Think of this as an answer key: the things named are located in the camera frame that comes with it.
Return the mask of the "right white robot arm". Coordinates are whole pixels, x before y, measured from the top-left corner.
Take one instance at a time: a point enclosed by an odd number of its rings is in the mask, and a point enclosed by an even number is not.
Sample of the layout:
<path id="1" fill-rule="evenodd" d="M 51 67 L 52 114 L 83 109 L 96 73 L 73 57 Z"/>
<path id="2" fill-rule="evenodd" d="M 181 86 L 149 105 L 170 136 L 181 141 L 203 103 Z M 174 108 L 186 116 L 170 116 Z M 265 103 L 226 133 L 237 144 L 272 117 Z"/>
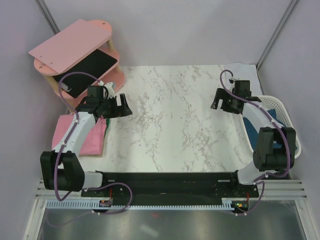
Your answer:
<path id="1" fill-rule="evenodd" d="M 252 160 L 237 171 L 229 184 L 235 197 L 247 191 L 247 185 L 269 176 L 283 178 L 295 162 L 296 131 L 278 122 L 264 107 L 260 97 L 252 96 L 248 80 L 236 80 L 233 90 L 218 88 L 211 109 L 236 114 L 247 119 L 257 133 Z"/>

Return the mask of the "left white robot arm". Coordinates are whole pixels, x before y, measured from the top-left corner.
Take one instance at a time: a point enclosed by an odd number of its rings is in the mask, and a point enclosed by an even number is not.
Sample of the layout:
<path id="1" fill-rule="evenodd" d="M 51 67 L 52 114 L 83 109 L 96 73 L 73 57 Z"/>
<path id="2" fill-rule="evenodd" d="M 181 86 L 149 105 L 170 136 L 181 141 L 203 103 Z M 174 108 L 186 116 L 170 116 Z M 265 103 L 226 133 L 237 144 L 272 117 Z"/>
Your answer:
<path id="1" fill-rule="evenodd" d="M 82 104 L 76 107 L 73 120 L 61 141 L 40 156 L 42 179 L 47 190 L 79 192 L 90 189 L 99 197 L 106 196 L 110 185 L 101 172 L 87 172 L 79 162 L 81 148 L 98 119 L 132 115 L 125 94 L 112 94 L 112 88 L 90 86 Z"/>

